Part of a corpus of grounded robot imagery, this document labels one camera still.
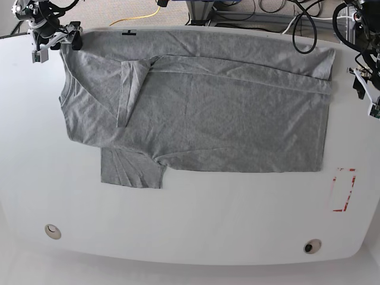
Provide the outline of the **grey t-shirt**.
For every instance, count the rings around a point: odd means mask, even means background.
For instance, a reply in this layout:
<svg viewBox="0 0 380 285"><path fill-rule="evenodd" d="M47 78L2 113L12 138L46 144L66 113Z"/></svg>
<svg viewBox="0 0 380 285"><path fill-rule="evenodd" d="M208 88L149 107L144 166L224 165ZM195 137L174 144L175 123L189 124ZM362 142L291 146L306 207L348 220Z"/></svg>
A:
<svg viewBox="0 0 380 285"><path fill-rule="evenodd" d="M101 181L161 188L167 168L319 172L335 50L187 30L90 31L60 50L71 140L101 150Z"/></svg>

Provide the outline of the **red tape rectangle marking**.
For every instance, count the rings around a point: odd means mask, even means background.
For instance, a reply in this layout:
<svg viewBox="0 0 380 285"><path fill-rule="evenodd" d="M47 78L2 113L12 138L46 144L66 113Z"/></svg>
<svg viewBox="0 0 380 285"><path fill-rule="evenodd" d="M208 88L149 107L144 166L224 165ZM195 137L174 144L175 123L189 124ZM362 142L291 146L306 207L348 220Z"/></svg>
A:
<svg viewBox="0 0 380 285"><path fill-rule="evenodd" d="M332 180L329 208L341 213L347 210L356 181L356 169L338 168Z"/></svg>

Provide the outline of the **right table grommet hole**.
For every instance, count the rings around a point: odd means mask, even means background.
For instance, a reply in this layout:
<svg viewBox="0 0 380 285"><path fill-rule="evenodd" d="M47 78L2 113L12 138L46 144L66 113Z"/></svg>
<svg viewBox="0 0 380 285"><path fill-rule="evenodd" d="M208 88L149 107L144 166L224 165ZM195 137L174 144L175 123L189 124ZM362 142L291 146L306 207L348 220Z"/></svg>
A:
<svg viewBox="0 0 380 285"><path fill-rule="evenodd" d="M320 250L322 242L319 239L312 239L305 243L303 251L306 254L312 255Z"/></svg>

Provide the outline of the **table grommet hole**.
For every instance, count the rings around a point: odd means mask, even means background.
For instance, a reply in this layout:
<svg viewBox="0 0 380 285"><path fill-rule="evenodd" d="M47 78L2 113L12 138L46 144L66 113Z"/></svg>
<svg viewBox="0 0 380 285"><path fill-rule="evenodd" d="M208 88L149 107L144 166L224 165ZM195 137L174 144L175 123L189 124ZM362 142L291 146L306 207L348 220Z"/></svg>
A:
<svg viewBox="0 0 380 285"><path fill-rule="evenodd" d="M59 240L62 237L61 231L52 224L47 224L45 226L45 233L54 240Z"/></svg>
<svg viewBox="0 0 380 285"><path fill-rule="evenodd" d="M322 242L319 239L312 239L305 243L303 251L306 254L312 255L320 250Z"/></svg>

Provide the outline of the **left table grommet hole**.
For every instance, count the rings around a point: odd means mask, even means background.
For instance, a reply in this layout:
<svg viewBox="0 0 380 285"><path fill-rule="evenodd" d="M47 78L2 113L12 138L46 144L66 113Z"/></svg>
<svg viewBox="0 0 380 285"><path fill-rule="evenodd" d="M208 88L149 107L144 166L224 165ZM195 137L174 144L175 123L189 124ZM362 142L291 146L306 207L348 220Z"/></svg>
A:
<svg viewBox="0 0 380 285"><path fill-rule="evenodd" d="M47 224L45 226L45 233L54 240L59 240L62 237L61 231L52 224Z"/></svg>

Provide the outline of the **aluminium frame base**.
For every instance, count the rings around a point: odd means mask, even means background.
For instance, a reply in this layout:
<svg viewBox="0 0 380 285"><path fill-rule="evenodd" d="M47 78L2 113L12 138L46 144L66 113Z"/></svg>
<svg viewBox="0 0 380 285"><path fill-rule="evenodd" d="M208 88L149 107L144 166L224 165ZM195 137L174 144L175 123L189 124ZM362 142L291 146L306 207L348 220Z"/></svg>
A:
<svg viewBox="0 0 380 285"><path fill-rule="evenodd" d="M302 6L314 20L318 39L338 43L333 11L341 1L185 1L187 25L258 30L313 38Z"/></svg>

